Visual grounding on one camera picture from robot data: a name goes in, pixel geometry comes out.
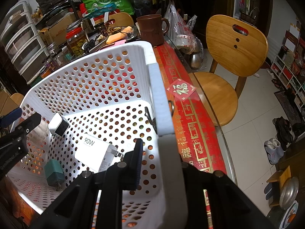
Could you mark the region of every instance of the chair leg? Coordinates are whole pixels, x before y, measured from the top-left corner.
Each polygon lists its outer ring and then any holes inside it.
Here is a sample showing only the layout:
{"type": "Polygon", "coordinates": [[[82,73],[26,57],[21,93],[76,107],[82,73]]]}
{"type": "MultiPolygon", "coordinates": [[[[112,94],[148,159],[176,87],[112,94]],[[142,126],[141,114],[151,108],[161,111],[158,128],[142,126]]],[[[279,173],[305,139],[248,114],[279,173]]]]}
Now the chair leg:
{"type": "Polygon", "coordinates": [[[217,64],[218,64],[218,63],[216,62],[216,60],[213,59],[213,62],[212,62],[211,68],[210,68],[210,72],[211,72],[211,73],[215,73],[217,64]]]}
{"type": "Polygon", "coordinates": [[[235,92],[237,94],[237,98],[240,97],[242,90],[245,86],[247,78],[246,77],[238,77],[237,84],[235,86],[235,92]]]}

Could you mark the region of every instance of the tiled floor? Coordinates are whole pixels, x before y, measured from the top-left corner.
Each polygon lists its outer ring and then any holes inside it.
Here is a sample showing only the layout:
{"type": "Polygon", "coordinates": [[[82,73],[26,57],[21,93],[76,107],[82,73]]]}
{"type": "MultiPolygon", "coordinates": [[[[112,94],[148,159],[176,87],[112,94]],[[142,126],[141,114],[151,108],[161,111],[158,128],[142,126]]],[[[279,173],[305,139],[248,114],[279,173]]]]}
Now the tiled floor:
{"type": "MultiPolygon", "coordinates": [[[[207,68],[209,71],[212,57],[208,56],[207,68]]],[[[217,65],[215,74],[224,78],[234,88],[237,76],[217,65]]],[[[266,69],[258,71],[257,77],[248,77],[242,94],[238,100],[238,109],[234,119],[222,127],[228,144],[238,186],[252,200],[252,202],[267,215],[270,208],[265,199],[263,190],[266,180],[276,171],[275,166],[269,164],[263,143],[275,138],[276,130],[272,123],[273,118],[287,116],[279,101],[274,95],[278,89],[271,82],[266,69]]]]}

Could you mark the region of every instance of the brown clay cup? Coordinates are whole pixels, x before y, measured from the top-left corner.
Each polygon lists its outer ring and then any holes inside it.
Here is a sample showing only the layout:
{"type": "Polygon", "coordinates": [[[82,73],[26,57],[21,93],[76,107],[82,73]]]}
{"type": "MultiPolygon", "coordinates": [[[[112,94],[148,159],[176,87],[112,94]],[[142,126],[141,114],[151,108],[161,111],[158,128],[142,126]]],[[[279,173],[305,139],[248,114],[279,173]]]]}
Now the brown clay cup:
{"type": "Polygon", "coordinates": [[[161,45],[164,42],[164,35],[167,33],[170,24],[161,15],[145,15],[137,18],[141,39],[148,41],[152,46],[161,45]],[[162,31],[162,21],[166,23],[166,28],[162,31]]]}

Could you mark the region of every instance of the gray shoe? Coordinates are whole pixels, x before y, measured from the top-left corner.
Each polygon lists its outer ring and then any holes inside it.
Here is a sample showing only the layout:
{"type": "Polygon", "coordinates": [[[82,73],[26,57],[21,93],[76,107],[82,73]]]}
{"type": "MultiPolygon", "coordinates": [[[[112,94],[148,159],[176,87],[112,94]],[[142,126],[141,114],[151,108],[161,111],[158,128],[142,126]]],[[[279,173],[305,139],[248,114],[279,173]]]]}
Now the gray shoe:
{"type": "Polygon", "coordinates": [[[270,164],[276,164],[279,161],[278,153],[276,151],[276,146],[269,140],[264,143],[264,148],[268,156],[270,164]]]}
{"type": "Polygon", "coordinates": [[[271,138],[270,142],[272,144],[274,144],[274,146],[276,147],[276,151],[278,153],[278,157],[281,158],[282,156],[284,156],[284,151],[283,151],[283,149],[281,147],[281,143],[277,139],[274,139],[274,138],[271,138]]]}

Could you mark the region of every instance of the mug handle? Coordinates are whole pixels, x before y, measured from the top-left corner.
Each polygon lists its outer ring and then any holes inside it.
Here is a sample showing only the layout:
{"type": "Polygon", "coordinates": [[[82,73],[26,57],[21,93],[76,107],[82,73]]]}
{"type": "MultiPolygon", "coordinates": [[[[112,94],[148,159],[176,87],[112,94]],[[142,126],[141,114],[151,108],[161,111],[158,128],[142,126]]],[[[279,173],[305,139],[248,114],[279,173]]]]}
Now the mug handle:
{"type": "Polygon", "coordinates": [[[165,28],[165,30],[163,32],[163,35],[165,35],[168,32],[169,28],[170,28],[170,23],[168,22],[168,20],[166,18],[162,18],[161,20],[166,23],[166,28],[165,28]]]}

